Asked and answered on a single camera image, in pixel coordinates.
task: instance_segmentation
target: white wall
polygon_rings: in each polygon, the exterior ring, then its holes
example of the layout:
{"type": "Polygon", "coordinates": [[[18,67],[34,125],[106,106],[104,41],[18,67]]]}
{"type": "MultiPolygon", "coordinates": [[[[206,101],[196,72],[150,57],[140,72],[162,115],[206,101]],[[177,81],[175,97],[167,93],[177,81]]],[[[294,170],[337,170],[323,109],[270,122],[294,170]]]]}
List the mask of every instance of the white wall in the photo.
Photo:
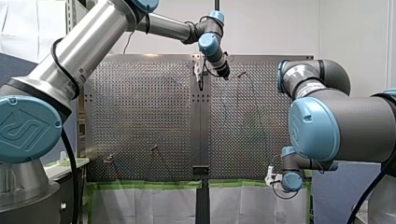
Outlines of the white wall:
{"type": "Polygon", "coordinates": [[[387,87],[391,1],[320,0],[319,58],[345,67],[354,96],[387,87]]]}
{"type": "MultiPolygon", "coordinates": [[[[214,0],[161,0],[155,13],[197,22],[214,8],[214,0]]],[[[233,54],[302,54],[318,56],[318,0],[220,1],[225,14],[222,48],[233,54]]],[[[113,53],[122,53],[128,34],[113,53]]],[[[136,32],[127,53],[196,53],[198,47],[136,32]]]]}

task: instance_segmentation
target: robotic arm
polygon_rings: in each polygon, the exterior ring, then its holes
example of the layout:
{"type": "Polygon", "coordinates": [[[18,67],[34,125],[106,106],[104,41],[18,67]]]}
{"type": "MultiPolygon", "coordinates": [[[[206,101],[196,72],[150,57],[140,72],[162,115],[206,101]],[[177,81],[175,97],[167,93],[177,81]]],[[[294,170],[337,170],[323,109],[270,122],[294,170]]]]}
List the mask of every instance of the robotic arm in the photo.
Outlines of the robotic arm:
{"type": "Polygon", "coordinates": [[[227,79],[230,69],[220,47],[223,14],[212,11],[194,24],[152,14],[157,6],[158,0],[100,1],[54,43],[35,70],[0,88],[0,220],[60,223],[59,185],[49,183],[39,158],[56,145],[71,101],[125,31],[198,42],[218,75],[227,79]]]}
{"type": "MultiPolygon", "coordinates": [[[[289,111],[292,147],[284,147],[281,155],[281,185],[285,191],[298,191],[302,187],[303,169],[334,171],[336,161],[383,163],[380,175],[354,209],[348,221],[351,223],[361,203],[396,162],[396,91],[349,97],[347,72],[338,63],[322,60],[281,63],[278,91],[293,100],[289,111]]],[[[386,190],[395,186],[395,179],[387,181],[382,192],[373,194],[372,198],[387,197],[386,190]]],[[[369,216],[377,214],[371,217],[375,223],[396,221],[393,206],[375,209],[378,208],[369,203],[369,216]]]]}

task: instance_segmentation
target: perforated metal pegboard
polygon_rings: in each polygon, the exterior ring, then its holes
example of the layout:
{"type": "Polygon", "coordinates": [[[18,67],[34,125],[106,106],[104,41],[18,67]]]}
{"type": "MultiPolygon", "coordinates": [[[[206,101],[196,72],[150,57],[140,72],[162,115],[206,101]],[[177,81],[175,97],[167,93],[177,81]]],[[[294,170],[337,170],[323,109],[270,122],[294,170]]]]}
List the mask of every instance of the perforated metal pegboard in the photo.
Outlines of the perforated metal pegboard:
{"type": "MultiPolygon", "coordinates": [[[[210,178],[263,178],[290,144],[290,99],[276,90],[277,65],[285,59],[307,58],[233,56],[230,80],[211,79],[210,178]]],[[[280,167],[280,157],[274,165],[280,167]]]]}
{"type": "Polygon", "coordinates": [[[204,91],[193,59],[115,55],[101,63],[85,87],[90,181],[192,179],[197,164],[209,165],[210,178],[265,176],[290,144],[277,64],[307,57],[231,56],[230,80],[206,77],[204,91]]]}
{"type": "Polygon", "coordinates": [[[191,56],[116,55],[86,85],[90,181],[191,179],[191,56]]]}

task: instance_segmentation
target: black cable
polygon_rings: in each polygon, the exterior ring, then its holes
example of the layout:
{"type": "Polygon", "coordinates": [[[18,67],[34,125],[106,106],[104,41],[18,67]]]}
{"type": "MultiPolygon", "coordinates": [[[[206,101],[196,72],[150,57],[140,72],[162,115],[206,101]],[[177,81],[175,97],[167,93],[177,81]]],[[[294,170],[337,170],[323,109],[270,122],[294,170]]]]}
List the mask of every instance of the black cable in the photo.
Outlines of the black cable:
{"type": "Polygon", "coordinates": [[[69,138],[67,137],[64,128],[62,128],[62,141],[64,141],[64,147],[66,148],[67,156],[70,160],[70,167],[72,169],[73,177],[73,217],[72,224],[78,224],[78,212],[79,212],[79,194],[78,194],[78,169],[76,159],[73,153],[73,148],[70,145],[69,138]]]}
{"type": "Polygon", "coordinates": [[[220,11],[220,0],[215,0],[215,10],[220,11]]]}
{"type": "Polygon", "coordinates": [[[70,75],[69,72],[59,63],[58,56],[56,55],[56,47],[58,44],[63,40],[63,38],[59,38],[53,42],[51,48],[50,48],[50,54],[52,55],[52,59],[55,62],[55,64],[58,66],[59,69],[70,79],[70,81],[73,83],[75,95],[73,96],[73,100],[76,99],[79,96],[79,85],[78,82],[74,79],[72,75],[70,75]]]}
{"type": "Polygon", "coordinates": [[[128,48],[129,42],[131,41],[131,36],[134,32],[131,32],[131,34],[128,36],[128,41],[126,42],[125,48],[124,48],[124,52],[122,54],[125,54],[126,49],[128,48]]]}
{"type": "Polygon", "coordinates": [[[184,23],[186,23],[186,24],[192,24],[192,27],[194,28],[194,34],[195,34],[195,38],[198,38],[198,33],[197,33],[197,25],[194,23],[194,22],[192,22],[192,21],[185,21],[184,23]]]}
{"type": "Polygon", "coordinates": [[[314,162],[316,162],[317,163],[317,165],[318,165],[318,167],[319,167],[319,172],[320,172],[320,174],[321,175],[324,175],[324,169],[323,169],[323,166],[320,164],[320,162],[318,162],[317,160],[314,160],[314,162]]]}
{"type": "Polygon", "coordinates": [[[206,65],[206,57],[204,57],[204,69],[206,70],[206,72],[207,72],[210,76],[212,76],[212,77],[220,77],[220,76],[216,76],[215,74],[211,73],[210,70],[207,68],[207,65],[206,65]]]}
{"type": "Polygon", "coordinates": [[[149,22],[149,14],[146,16],[146,35],[149,34],[149,27],[150,27],[150,22],[149,22]]]}
{"type": "Polygon", "coordinates": [[[297,194],[298,194],[298,190],[297,190],[297,191],[295,192],[295,194],[293,194],[293,195],[290,196],[289,198],[282,197],[282,196],[280,196],[279,194],[276,193],[276,190],[275,190],[275,188],[274,188],[274,184],[280,184],[280,181],[277,180],[277,181],[274,181],[274,182],[271,183],[272,189],[273,189],[273,192],[274,192],[275,196],[278,197],[278,198],[280,198],[280,199],[283,199],[283,200],[290,200],[290,199],[294,198],[295,196],[297,196],[297,194]]]}
{"type": "Polygon", "coordinates": [[[364,203],[366,198],[369,196],[369,194],[373,191],[373,189],[378,185],[378,183],[382,180],[382,178],[387,174],[388,168],[396,162],[396,150],[393,150],[392,154],[390,155],[386,165],[382,168],[381,172],[378,174],[378,176],[373,180],[373,182],[369,185],[369,187],[363,192],[361,197],[359,198],[358,202],[355,205],[355,208],[353,209],[352,213],[349,216],[349,219],[347,220],[347,224],[352,224],[355,216],[358,214],[359,210],[361,209],[361,205],[364,203]]]}
{"type": "Polygon", "coordinates": [[[214,32],[214,31],[210,31],[210,33],[214,33],[214,34],[219,35],[220,37],[223,37],[224,30],[223,30],[223,25],[222,25],[221,21],[219,21],[218,19],[215,19],[215,18],[213,18],[213,17],[211,17],[211,16],[203,16],[203,17],[201,17],[201,19],[199,20],[199,22],[202,22],[203,19],[212,20],[212,21],[214,21],[215,23],[217,23],[218,26],[219,26],[220,29],[221,29],[222,34],[219,34],[219,33],[214,32]]]}

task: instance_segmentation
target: blue joint cap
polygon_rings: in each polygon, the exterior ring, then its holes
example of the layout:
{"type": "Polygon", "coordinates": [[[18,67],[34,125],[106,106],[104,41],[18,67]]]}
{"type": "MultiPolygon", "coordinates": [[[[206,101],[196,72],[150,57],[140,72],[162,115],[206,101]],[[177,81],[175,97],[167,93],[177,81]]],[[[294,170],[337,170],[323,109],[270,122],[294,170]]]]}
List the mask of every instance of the blue joint cap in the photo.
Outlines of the blue joint cap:
{"type": "Polygon", "coordinates": [[[334,161],[328,171],[336,171],[338,170],[338,161],[334,161]]]}
{"type": "Polygon", "coordinates": [[[282,187],[287,192],[294,192],[303,187],[303,179],[294,172],[283,175],[282,187]]]}
{"type": "Polygon", "coordinates": [[[389,94],[389,95],[396,95],[396,88],[385,90],[384,93],[389,94]]]}
{"type": "Polygon", "coordinates": [[[297,154],[308,159],[331,161],[340,147],[340,131],[332,111],[312,97],[291,104],[289,135],[297,154]]]}
{"type": "Polygon", "coordinates": [[[296,151],[294,150],[293,147],[283,147],[282,148],[282,155],[281,157],[285,157],[289,154],[295,153],[296,151]]]}
{"type": "Polygon", "coordinates": [[[129,0],[140,10],[150,13],[158,7],[159,0],[129,0]]]}
{"type": "Polygon", "coordinates": [[[219,41],[212,33],[201,35],[198,40],[199,50],[207,57],[215,54],[219,49],[219,41]]]}
{"type": "Polygon", "coordinates": [[[211,11],[209,13],[209,17],[221,21],[221,23],[224,25],[224,14],[222,14],[220,11],[216,11],[216,10],[211,11]]]}
{"type": "Polygon", "coordinates": [[[276,81],[276,86],[277,86],[277,92],[279,93],[285,93],[283,91],[283,87],[282,87],[282,69],[285,67],[286,62],[288,62],[288,60],[283,60],[282,62],[280,62],[277,65],[277,81],[276,81]]]}
{"type": "Polygon", "coordinates": [[[35,97],[2,97],[0,111],[0,162],[36,160],[52,150],[61,137],[58,111],[35,97]]]}

